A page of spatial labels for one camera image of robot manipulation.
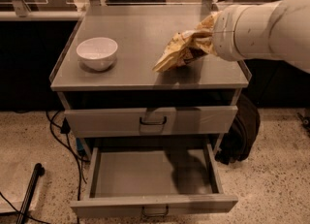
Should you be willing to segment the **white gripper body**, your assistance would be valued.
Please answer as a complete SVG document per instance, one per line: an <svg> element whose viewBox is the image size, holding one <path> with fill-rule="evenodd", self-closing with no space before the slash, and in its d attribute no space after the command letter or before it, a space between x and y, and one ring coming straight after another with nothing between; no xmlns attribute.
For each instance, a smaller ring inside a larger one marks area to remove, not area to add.
<svg viewBox="0 0 310 224"><path fill-rule="evenodd" d="M235 28L248 5L231 5L223 10L214 24L212 44L217 55L227 61L245 60L236 44Z"/></svg>

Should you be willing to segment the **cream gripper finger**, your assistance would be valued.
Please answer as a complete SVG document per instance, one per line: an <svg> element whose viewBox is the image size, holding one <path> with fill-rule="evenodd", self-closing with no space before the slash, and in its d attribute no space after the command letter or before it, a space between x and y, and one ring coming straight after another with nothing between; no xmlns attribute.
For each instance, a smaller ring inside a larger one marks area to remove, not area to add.
<svg viewBox="0 0 310 224"><path fill-rule="evenodd" d="M196 38L194 40L194 45L204 51L207 54L213 54L216 55L217 52L215 50L215 47L212 43L211 37L205 37L205 38Z"/></svg>
<svg viewBox="0 0 310 224"><path fill-rule="evenodd" d="M199 29L212 32L220 14L221 14L220 12L213 12L210 15L208 15L204 20L200 22Z"/></svg>

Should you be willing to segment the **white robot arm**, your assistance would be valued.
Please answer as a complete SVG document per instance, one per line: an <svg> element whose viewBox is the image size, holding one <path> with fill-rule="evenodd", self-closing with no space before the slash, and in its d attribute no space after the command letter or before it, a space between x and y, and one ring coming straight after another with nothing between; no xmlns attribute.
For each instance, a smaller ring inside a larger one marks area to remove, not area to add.
<svg viewBox="0 0 310 224"><path fill-rule="evenodd" d="M310 73L310 0L230 5L195 37L199 48L227 61L283 60Z"/></svg>

